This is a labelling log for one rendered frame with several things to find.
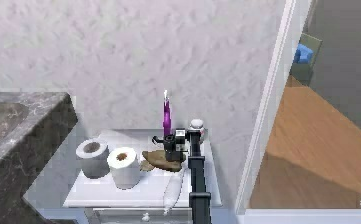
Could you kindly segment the white tapered bottle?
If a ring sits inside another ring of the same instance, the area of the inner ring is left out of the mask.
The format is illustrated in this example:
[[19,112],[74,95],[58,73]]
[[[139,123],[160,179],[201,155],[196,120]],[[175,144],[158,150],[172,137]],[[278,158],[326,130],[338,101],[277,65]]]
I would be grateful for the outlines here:
[[163,215],[167,216],[169,211],[176,205],[181,194],[185,170],[173,174],[165,189],[163,196]]

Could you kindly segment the white side table with drawer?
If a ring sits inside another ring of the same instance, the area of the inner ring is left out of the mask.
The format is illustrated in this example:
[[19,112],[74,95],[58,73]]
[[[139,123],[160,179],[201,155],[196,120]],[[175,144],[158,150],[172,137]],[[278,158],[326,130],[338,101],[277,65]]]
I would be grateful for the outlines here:
[[[153,136],[162,138],[160,129],[114,129],[104,130],[99,138],[109,145],[110,151],[118,147],[131,147],[139,153],[162,148],[154,145]],[[207,192],[211,193],[211,207],[222,206],[212,150],[207,138],[200,147],[205,156],[204,175]],[[118,189],[110,173],[99,179],[89,179],[82,171],[63,204],[64,207],[93,209],[101,224],[192,224],[192,210],[189,208],[191,171],[186,170],[181,194],[174,208],[164,216],[163,196],[171,172],[153,169],[142,172],[139,183],[128,190]]]

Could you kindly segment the white round jar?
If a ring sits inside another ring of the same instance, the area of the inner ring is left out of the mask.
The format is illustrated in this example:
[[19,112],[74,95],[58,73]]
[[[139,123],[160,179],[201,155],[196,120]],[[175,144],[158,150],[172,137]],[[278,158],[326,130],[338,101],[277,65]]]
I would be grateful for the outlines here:
[[193,119],[190,122],[189,128],[200,132],[200,143],[203,143],[205,134],[204,122],[201,119]]

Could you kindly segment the blue cushion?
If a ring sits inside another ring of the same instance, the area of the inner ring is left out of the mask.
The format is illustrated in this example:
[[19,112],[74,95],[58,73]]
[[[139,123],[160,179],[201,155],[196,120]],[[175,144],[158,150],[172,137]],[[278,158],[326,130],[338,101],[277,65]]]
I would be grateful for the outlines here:
[[313,50],[303,44],[298,44],[295,55],[294,63],[309,64],[313,57]]

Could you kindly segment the brown crumpled cloth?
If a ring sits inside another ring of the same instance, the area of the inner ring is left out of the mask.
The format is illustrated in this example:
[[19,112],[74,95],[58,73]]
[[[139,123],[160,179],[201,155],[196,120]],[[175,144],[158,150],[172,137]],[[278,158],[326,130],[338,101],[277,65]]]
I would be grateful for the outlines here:
[[185,161],[185,159],[182,159],[180,162],[167,161],[164,150],[143,151],[142,157],[143,160],[140,163],[140,170],[147,172],[152,171],[154,168],[169,172],[179,172],[181,170],[181,164]]

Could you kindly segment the white door frame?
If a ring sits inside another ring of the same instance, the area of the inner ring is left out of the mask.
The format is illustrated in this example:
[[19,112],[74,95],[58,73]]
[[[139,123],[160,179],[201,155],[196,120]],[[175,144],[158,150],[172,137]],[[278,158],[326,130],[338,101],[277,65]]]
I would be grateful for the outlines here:
[[250,202],[311,3],[312,0],[286,0],[235,201],[236,215],[244,214]]

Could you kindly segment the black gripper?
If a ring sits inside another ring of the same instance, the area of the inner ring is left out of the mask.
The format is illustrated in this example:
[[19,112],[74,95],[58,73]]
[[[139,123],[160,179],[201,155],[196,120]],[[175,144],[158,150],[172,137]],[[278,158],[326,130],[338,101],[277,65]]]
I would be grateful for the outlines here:
[[166,135],[164,139],[160,139],[157,136],[153,136],[152,143],[153,144],[163,143],[166,160],[169,162],[176,161],[176,139],[174,135],[172,134]]

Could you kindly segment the grey marble sink counter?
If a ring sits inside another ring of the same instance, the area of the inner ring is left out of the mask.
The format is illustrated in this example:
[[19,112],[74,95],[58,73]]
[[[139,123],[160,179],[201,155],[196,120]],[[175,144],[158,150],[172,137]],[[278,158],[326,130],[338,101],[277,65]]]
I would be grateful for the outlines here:
[[66,92],[0,92],[0,224],[54,224],[23,195],[77,122]]

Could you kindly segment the white toilet paper roll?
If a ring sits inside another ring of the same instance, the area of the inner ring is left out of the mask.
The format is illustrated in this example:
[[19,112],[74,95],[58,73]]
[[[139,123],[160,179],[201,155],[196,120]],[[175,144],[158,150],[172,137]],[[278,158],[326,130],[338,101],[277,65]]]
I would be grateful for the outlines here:
[[140,181],[140,164],[131,147],[113,149],[107,158],[111,176],[117,188],[131,189]]
[[100,138],[85,140],[76,149],[81,170],[90,179],[104,177],[110,172],[108,155],[108,144]]

